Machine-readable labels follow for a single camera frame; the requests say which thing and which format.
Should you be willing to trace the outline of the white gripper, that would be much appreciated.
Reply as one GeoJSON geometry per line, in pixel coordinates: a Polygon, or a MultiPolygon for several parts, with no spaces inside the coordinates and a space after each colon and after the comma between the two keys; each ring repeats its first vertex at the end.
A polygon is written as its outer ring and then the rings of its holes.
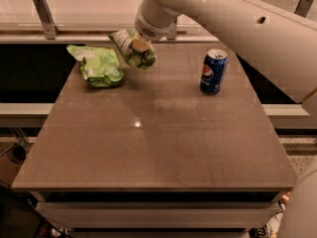
{"type": "Polygon", "coordinates": [[[135,19],[135,34],[132,47],[135,51],[147,51],[152,42],[160,40],[170,29],[174,16],[168,14],[162,7],[141,5],[135,19]]]}

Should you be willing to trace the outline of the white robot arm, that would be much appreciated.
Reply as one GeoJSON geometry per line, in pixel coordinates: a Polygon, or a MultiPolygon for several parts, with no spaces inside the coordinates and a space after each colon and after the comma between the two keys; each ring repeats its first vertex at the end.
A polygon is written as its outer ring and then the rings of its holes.
{"type": "Polygon", "coordinates": [[[315,22],[261,0],[143,0],[135,19],[137,41],[145,46],[161,39],[181,14],[317,115],[315,22]]]}

